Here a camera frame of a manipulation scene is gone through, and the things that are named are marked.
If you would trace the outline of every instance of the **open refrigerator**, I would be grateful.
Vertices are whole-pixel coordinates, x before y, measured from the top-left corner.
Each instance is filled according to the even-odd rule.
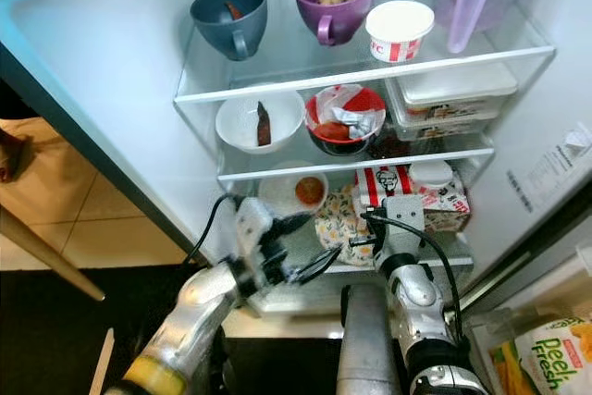
[[[587,0],[516,0],[498,27],[476,32],[458,55],[446,50],[446,32],[436,26],[416,59],[396,65],[370,55],[364,30],[345,45],[321,47],[294,0],[267,0],[268,22],[257,54],[232,62],[193,26],[192,1],[0,0],[3,45],[191,242],[224,190],[253,193],[261,179],[307,173],[325,173],[331,187],[338,187],[352,181],[359,168],[444,160],[461,176],[472,215],[462,232],[439,240],[471,302],[467,306],[478,307],[490,297],[478,290],[487,288],[491,272],[562,204],[589,190]],[[479,133],[419,144],[404,156],[330,156],[316,149],[302,128],[285,149],[263,156],[240,152],[216,136],[216,112],[226,100],[294,90],[308,98],[341,83],[362,83],[387,96],[390,80],[458,77],[463,70],[486,78],[495,73],[487,78],[494,84],[512,77],[514,93],[500,116]],[[566,151],[570,162],[557,169],[557,156]],[[275,167],[294,159],[307,167]],[[210,262],[234,252],[232,226],[225,209],[203,247]],[[588,230],[588,249],[591,237]],[[286,239],[286,247],[292,265],[321,249],[312,225]],[[576,254],[574,248],[569,252]],[[446,289],[436,256],[423,255]],[[536,278],[563,273],[560,264],[569,257],[562,259],[539,266]],[[522,267],[533,263],[525,254],[512,263],[512,272],[527,274]],[[255,296],[252,304],[267,315],[336,312],[343,285],[377,279],[369,267],[335,263],[306,286],[277,288]]]

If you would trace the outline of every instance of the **cup lid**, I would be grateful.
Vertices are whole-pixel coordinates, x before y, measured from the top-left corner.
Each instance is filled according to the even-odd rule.
[[[409,42],[434,28],[434,11],[414,0],[393,0],[375,6],[366,17],[366,31],[385,42]]]

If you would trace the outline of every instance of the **white plate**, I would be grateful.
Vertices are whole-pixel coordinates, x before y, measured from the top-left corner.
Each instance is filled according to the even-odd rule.
[[[289,161],[278,164],[272,167],[272,169],[310,167],[311,165],[303,161]],[[323,199],[318,204],[303,204],[296,196],[296,184],[302,178],[317,178],[323,182]],[[300,212],[316,213],[325,202],[328,190],[329,182],[327,176],[323,173],[299,173],[278,178],[261,179],[257,196],[266,202],[277,216],[288,216]]]

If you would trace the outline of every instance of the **small cup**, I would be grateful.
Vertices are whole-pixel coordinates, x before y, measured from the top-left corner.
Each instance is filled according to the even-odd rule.
[[[360,28],[373,0],[349,0],[320,5],[317,0],[296,0],[302,20],[322,45],[349,42]]]
[[[434,11],[413,0],[393,0],[380,4],[366,18],[372,56],[391,63],[416,57],[422,39],[432,28]]]
[[[233,19],[228,9],[241,12]],[[253,56],[267,24],[267,0],[195,0],[191,17],[205,40],[230,60]]]

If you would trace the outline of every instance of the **floor tile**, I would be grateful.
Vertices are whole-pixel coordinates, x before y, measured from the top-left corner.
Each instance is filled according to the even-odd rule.
[[[63,254],[79,268],[177,264],[185,257],[145,216],[78,221]]]
[[[61,252],[73,226],[73,222],[61,222],[34,225],[30,226],[30,229],[57,252]],[[49,267],[13,241],[0,235],[0,270],[41,270],[46,268]]]
[[[31,161],[17,180],[0,185],[0,204],[27,225],[76,220],[95,168],[40,117],[0,125],[32,136]]]
[[[102,174],[97,174],[80,214],[79,221],[144,216],[144,213]]]

